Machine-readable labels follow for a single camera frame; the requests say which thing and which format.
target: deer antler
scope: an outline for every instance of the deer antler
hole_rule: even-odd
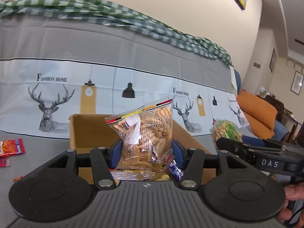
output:
[[[188,111],[192,109],[194,101],[192,101],[192,103],[191,103],[191,101],[189,99],[189,103],[190,103],[189,106],[186,104],[185,113],[189,113]]]
[[[70,100],[70,98],[73,96],[75,89],[73,90],[72,94],[69,96],[69,91],[65,88],[64,85],[63,85],[63,87],[65,89],[65,97],[63,97],[62,100],[60,100],[60,95],[58,93],[58,99],[52,103],[52,106],[50,107],[50,109],[54,109],[57,105],[61,105],[61,104],[68,102]]]
[[[228,106],[229,106],[230,110],[232,110],[232,111],[233,111],[233,113],[234,113],[235,115],[239,114],[239,112],[240,112],[240,110],[241,110],[241,108],[240,108],[240,107],[238,108],[237,112],[235,112],[235,110],[231,108],[230,103],[229,103],[229,105],[228,105]]]
[[[44,101],[41,99],[41,93],[42,91],[40,92],[40,94],[38,95],[38,97],[36,97],[36,94],[35,94],[35,90],[36,88],[38,87],[39,83],[33,88],[32,91],[29,90],[29,87],[28,87],[28,93],[30,95],[30,97],[35,100],[36,102],[38,102],[40,105],[39,105],[39,108],[40,110],[43,110],[45,109],[45,106],[44,106]]]
[[[177,110],[178,114],[181,116],[183,113],[181,112],[180,108],[177,106],[177,102],[176,105],[173,104],[173,109]]]

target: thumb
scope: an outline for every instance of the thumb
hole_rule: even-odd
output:
[[[290,201],[304,200],[304,185],[296,184],[285,187],[286,199]]]

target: wall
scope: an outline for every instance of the wall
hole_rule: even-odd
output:
[[[260,27],[250,65],[242,83],[243,89],[252,94],[258,93],[261,87],[269,90],[274,75],[269,68],[273,49],[275,49],[276,54],[278,55],[277,43],[273,30]],[[253,66],[255,62],[261,65],[260,69]]]
[[[221,45],[231,55],[241,77],[245,76],[257,36],[262,0],[247,0],[244,11],[234,0],[110,1]]]
[[[301,72],[300,66],[295,67],[297,71]],[[284,103],[284,107],[290,110],[299,122],[304,120],[303,106],[304,103],[304,88],[300,95],[293,93],[290,88],[293,81],[295,70],[293,63],[286,59],[279,57],[275,64],[274,76],[270,86],[270,91],[275,93],[276,99]]]

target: orange pillow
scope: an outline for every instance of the orange pillow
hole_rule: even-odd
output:
[[[248,115],[245,112],[244,115],[247,118],[251,130],[255,136],[261,139],[270,139],[275,135],[274,131],[272,129],[267,128],[263,123],[254,119],[252,116]]]
[[[269,129],[275,128],[277,110],[266,102],[249,92],[241,91],[237,96],[237,102],[243,112],[246,112]]]

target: hand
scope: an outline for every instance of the hand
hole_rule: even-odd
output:
[[[289,201],[304,200],[304,182],[288,185],[284,188],[286,200],[282,211],[279,214],[278,220],[283,223],[292,217],[292,211],[287,209]],[[304,210],[300,214],[299,222],[295,228],[302,228],[304,226]]]

